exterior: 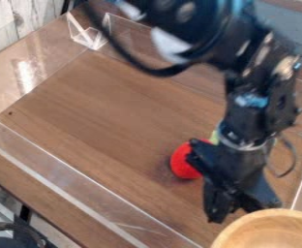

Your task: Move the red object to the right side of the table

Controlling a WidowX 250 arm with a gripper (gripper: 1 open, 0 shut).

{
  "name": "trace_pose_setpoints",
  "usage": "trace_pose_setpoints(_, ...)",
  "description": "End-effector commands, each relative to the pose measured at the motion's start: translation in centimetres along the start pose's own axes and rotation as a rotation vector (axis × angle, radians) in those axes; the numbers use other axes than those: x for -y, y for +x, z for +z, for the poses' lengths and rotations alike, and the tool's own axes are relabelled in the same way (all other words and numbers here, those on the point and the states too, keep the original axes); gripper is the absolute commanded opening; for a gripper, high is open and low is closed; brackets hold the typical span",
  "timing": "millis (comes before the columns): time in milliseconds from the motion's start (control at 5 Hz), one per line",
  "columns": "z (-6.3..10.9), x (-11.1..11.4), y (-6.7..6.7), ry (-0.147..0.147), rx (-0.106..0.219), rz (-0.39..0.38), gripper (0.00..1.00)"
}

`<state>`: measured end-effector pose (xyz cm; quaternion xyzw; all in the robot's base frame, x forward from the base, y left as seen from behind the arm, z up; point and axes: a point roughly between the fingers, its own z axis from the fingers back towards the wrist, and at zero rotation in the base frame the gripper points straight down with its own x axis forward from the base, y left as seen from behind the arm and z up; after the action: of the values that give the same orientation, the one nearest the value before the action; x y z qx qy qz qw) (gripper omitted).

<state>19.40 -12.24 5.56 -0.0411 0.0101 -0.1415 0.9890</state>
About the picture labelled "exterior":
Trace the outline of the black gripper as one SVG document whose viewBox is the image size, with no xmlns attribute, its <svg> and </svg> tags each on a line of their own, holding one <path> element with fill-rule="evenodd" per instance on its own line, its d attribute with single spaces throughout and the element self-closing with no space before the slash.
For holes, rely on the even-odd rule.
<svg viewBox="0 0 302 248">
<path fill-rule="evenodd" d="M 209 223 L 222 224 L 238 209 L 281 207 L 265 176 L 270 148 L 267 143 L 250 150 L 218 143 L 213 172 L 203 176 L 202 206 Z"/>
</svg>

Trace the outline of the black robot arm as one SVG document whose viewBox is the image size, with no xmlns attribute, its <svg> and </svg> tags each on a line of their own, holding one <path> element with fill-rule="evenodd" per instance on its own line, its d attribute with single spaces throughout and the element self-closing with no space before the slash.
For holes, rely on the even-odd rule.
<svg viewBox="0 0 302 248">
<path fill-rule="evenodd" d="M 255 14 L 254 0 L 107 0 L 150 26 L 165 68 L 145 64 L 115 38 L 107 41 L 130 65 L 165 78 L 205 63 L 225 74 L 225 116 L 217 140 L 191 139 L 183 162 L 203 177 L 203 212 L 222 222 L 237 210 L 281 207 L 266 172 L 282 131 L 294 125 L 299 56 L 293 43 Z"/>
</svg>

